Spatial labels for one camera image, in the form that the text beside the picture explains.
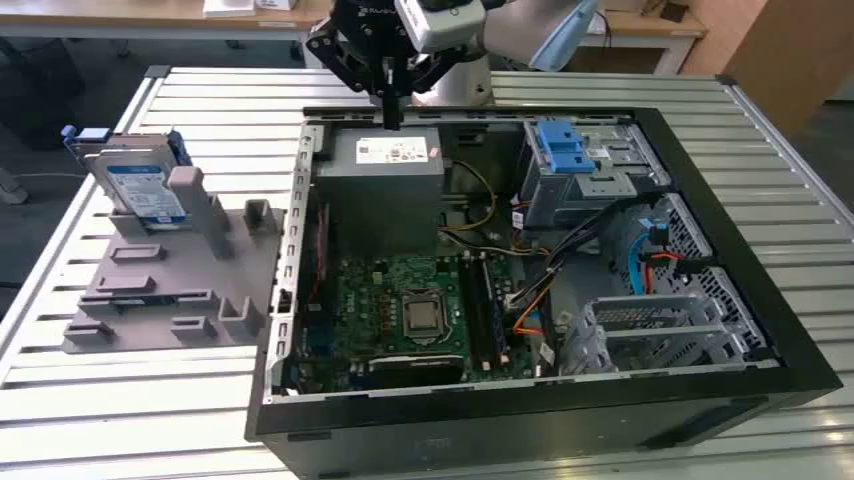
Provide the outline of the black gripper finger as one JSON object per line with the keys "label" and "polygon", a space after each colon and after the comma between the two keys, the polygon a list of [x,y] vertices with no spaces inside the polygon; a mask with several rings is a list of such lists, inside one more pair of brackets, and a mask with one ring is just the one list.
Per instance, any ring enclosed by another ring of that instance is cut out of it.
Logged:
{"label": "black gripper finger", "polygon": [[359,56],[348,42],[337,40],[339,30],[331,20],[318,22],[309,31],[305,47],[322,66],[353,92],[367,93],[381,109],[383,127],[393,129],[393,87],[380,57]]}
{"label": "black gripper finger", "polygon": [[393,129],[400,129],[403,109],[413,93],[425,93],[439,82],[451,68],[468,54],[468,47],[457,45],[432,54],[393,57]]}

